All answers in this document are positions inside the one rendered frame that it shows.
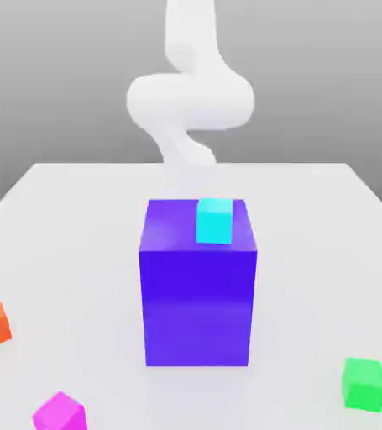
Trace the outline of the small cyan cube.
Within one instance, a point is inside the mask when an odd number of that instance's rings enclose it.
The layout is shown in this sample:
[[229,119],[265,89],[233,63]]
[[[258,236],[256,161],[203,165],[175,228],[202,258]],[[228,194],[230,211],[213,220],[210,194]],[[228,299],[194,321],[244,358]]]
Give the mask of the small cyan cube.
[[201,198],[196,207],[196,241],[203,244],[231,244],[233,200]]

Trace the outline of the small magenta cube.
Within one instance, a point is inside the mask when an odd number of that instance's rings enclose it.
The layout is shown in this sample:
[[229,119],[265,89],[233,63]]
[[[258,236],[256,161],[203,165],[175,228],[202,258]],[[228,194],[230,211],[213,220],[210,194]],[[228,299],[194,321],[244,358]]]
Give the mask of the small magenta cube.
[[88,430],[85,407],[63,391],[33,415],[33,423],[36,430]]

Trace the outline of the small green cube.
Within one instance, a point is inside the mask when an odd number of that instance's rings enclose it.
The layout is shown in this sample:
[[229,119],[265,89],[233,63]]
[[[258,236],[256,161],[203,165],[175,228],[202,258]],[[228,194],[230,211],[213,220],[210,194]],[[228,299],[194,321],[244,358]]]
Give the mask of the small green cube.
[[382,412],[382,364],[374,359],[346,358],[342,395],[346,408]]

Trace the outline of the large purple box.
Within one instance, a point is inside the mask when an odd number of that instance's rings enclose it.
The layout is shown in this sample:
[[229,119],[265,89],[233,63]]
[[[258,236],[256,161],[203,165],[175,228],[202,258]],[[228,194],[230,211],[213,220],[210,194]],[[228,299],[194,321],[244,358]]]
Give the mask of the large purple box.
[[245,366],[257,245],[244,201],[232,242],[196,241],[195,200],[149,200],[139,246],[148,366]]

